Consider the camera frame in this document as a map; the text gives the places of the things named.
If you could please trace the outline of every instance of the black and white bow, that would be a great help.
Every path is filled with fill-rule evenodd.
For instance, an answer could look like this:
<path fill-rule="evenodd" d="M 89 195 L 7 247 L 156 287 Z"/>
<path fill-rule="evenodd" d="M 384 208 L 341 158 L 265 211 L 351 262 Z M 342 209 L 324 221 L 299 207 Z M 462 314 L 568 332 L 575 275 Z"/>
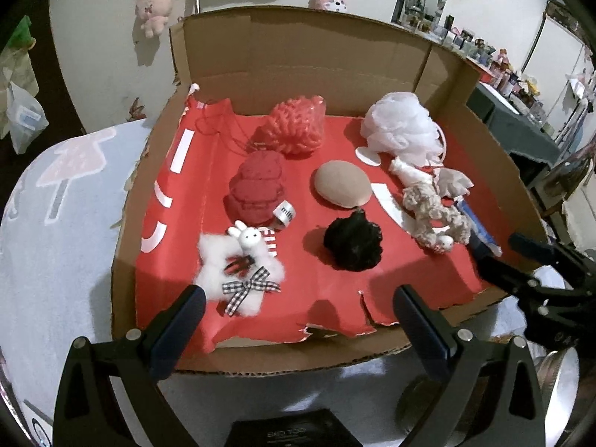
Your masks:
<path fill-rule="evenodd" d="M 228 306 L 225 308 L 225 312 L 229 316 L 233 316 L 234 313 L 242 304 L 242 301 L 246 299 L 246 296 L 252 290 L 264 291 L 264 292 L 281 292 L 281 287 L 272 280 L 267 280 L 270 276 L 269 270 L 261 267 L 257 270 L 250 279 L 248 280 L 232 280 L 223 284 L 224 294 L 233 294 Z"/>

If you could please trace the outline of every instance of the fabric label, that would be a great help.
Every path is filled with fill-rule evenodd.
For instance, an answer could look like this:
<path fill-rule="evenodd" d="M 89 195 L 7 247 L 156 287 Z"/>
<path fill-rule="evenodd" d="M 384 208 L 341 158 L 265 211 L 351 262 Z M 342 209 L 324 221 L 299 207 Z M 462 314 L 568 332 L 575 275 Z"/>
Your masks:
<path fill-rule="evenodd" d="M 273 210 L 273 216 L 278 219 L 284 227 L 287 227 L 296 217 L 296 210 L 294 210 L 294 207 L 289 201 L 284 200 L 275 210 Z"/>

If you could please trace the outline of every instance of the round beige pad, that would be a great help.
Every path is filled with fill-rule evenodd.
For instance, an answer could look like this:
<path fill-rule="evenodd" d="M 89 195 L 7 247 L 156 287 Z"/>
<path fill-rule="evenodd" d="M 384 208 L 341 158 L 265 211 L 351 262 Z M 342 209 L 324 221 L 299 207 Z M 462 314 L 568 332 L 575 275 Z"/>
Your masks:
<path fill-rule="evenodd" d="M 364 171 L 347 161 L 328 161 L 315 174 L 315 190 L 325 200 L 345 209 L 361 207 L 373 194 Z"/>

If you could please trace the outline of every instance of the red knitted object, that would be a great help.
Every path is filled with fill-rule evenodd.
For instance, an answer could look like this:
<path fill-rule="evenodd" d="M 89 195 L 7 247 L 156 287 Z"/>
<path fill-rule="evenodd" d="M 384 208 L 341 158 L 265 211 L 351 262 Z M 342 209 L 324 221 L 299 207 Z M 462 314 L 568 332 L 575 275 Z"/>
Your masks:
<path fill-rule="evenodd" d="M 283 155 L 255 151 L 238 168 L 229 183 L 228 212 L 247 225 L 265 225 L 273 210 L 285 199 Z"/>
<path fill-rule="evenodd" d="M 303 154 L 320 148 L 326 109 L 320 96 L 301 96 L 276 105 L 260 128 L 264 144 L 283 154 Z"/>

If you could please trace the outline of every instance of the black bath pouf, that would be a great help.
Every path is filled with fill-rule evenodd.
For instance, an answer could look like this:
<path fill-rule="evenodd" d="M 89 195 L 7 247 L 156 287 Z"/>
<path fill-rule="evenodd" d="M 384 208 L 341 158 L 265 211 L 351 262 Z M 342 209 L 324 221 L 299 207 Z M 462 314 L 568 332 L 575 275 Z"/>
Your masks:
<path fill-rule="evenodd" d="M 347 219 L 335 219 L 329 225 L 323 244 L 340 268 L 360 272 L 381 262 L 382 239 L 379 225 L 369 222 L 363 209 L 357 209 Z"/>

